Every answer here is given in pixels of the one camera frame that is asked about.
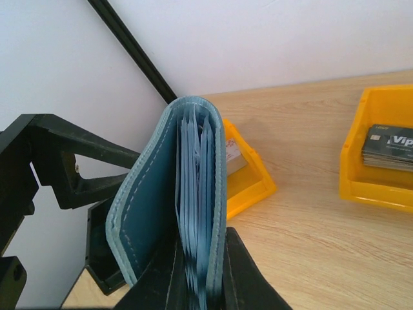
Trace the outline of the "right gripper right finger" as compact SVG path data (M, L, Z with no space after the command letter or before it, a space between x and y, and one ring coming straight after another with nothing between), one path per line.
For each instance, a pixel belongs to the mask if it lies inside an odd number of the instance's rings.
M227 228L225 236L223 309L290 309L261 274L233 227Z

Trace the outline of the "blue leather card holder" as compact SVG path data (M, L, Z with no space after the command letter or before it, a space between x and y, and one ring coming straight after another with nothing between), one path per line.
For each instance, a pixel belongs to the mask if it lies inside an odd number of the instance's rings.
M106 217L106 239L129 290L160 244L177 238L186 309L218 309L226 220L223 120L204 98L178 98L162 113Z

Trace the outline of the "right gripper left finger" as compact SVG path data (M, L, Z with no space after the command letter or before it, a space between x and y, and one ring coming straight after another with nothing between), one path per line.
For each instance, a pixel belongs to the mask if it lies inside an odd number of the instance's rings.
M137 283L115 309L186 309L184 254L177 238L164 240Z

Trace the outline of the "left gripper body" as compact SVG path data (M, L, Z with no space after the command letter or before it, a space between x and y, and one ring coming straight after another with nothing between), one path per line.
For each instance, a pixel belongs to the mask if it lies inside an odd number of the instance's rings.
M34 213L39 186L30 165L1 165L1 309L14 309L26 284L27 273L17 256L5 251L25 216Z

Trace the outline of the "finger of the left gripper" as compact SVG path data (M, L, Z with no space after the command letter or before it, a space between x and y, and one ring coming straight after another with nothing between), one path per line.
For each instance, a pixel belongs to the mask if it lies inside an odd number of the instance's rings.
M58 206L77 209L115 195L139 153L54 114L22 114L1 132L1 209L32 210L40 186Z

